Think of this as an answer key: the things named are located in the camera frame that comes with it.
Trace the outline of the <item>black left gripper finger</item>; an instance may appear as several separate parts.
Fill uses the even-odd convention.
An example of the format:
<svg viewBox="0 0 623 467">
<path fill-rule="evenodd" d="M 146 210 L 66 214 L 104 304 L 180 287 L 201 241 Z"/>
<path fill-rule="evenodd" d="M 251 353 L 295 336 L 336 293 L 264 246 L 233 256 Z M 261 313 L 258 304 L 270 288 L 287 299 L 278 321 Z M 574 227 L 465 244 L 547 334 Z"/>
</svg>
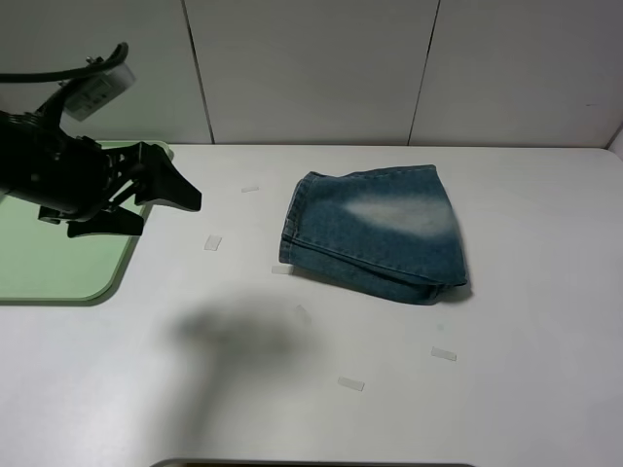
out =
<svg viewBox="0 0 623 467">
<path fill-rule="evenodd" d="M 84 222 L 68 222 L 67 236 L 69 238 L 94 234 L 141 236 L 143 228 L 144 219 L 139 214 L 118 207 L 112 211 L 100 211 Z"/>
<path fill-rule="evenodd" d="M 189 212 L 202 208 L 202 193 L 173 165 L 168 150 L 138 142 L 109 150 L 114 174 L 129 183 L 114 201 L 133 198 L 135 205 L 163 205 Z"/>
</svg>

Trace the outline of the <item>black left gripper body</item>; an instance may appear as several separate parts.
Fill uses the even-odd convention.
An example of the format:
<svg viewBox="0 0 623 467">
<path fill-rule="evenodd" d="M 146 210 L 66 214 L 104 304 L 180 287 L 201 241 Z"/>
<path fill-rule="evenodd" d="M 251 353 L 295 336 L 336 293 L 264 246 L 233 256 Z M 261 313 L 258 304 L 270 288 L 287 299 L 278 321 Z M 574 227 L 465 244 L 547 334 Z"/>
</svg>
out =
<svg viewBox="0 0 623 467">
<path fill-rule="evenodd" d="M 28 138 L 28 201 L 48 224 L 142 224 L 121 205 L 146 187 L 146 144 L 104 149 L 88 138 Z"/>
</svg>

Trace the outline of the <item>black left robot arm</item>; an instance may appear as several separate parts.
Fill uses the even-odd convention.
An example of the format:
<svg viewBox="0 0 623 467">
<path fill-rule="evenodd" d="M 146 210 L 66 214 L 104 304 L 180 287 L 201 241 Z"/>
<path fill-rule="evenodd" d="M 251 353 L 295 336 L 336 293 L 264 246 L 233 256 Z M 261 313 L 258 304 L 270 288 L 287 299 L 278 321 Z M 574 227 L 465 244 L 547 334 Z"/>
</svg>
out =
<svg viewBox="0 0 623 467">
<path fill-rule="evenodd" d="M 156 204 L 198 212 L 202 194 L 159 145 L 104 148 L 65 134 L 46 115 L 1 115 L 1 192 L 38 205 L 43 222 L 67 226 L 70 238 L 140 236 L 143 218 L 123 207 Z"/>
</svg>

